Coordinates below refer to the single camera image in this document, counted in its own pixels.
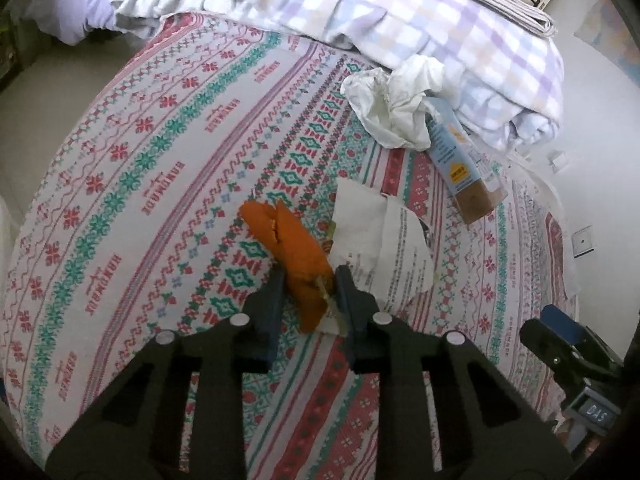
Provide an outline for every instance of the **pillow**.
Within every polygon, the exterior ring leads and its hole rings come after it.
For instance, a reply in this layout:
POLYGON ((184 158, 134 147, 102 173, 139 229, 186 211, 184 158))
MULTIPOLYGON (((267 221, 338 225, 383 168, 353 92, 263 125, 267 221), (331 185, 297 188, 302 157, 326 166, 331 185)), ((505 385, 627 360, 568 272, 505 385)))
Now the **pillow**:
POLYGON ((94 28, 115 28, 111 0, 33 0, 24 15, 63 43, 78 44, 94 28))

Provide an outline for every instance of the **blue and brown package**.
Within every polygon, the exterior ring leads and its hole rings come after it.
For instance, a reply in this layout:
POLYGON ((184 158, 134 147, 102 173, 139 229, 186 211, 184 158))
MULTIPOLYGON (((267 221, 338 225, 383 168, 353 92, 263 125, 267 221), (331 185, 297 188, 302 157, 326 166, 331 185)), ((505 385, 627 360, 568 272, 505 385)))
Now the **blue and brown package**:
POLYGON ((451 106, 435 97, 425 101, 432 111, 427 112, 426 117, 431 137, 427 152, 455 197, 463 220, 471 224, 493 211, 507 197, 507 191, 464 131, 451 106))

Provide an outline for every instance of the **wall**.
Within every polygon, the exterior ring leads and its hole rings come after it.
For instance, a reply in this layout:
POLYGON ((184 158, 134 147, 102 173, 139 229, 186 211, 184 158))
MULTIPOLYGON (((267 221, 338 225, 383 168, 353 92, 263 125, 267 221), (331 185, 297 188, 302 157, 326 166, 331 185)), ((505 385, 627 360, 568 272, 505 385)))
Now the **wall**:
POLYGON ((576 260, 580 321, 624 355, 640 309, 640 88, 573 34, 597 0, 551 0, 564 58, 561 135, 533 153, 566 209, 571 232, 593 225, 596 250, 576 260), (546 158, 570 165, 553 175, 546 158))

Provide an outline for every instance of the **orange object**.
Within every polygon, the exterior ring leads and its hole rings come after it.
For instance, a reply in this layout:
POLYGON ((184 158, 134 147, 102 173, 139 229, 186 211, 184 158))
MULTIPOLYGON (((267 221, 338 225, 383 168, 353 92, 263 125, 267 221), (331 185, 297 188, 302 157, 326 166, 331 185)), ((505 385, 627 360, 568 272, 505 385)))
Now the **orange object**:
POLYGON ((322 247, 282 200, 276 207, 248 200, 240 206, 240 216, 287 271, 287 286, 300 311, 300 330, 312 332, 326 312, 324 297, 334 290, 334 272, 322 247))

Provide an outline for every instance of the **floor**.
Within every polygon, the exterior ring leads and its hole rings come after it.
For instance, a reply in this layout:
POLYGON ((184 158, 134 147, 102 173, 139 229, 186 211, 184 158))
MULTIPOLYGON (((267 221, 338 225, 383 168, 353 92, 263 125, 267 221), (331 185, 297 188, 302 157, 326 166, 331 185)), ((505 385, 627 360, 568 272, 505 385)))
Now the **floor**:
POLYGON ((0 97, 0 195, 24 220, 56 150, 93 98, 132 57, 124 36, 61 43, 41 55, 0 97))

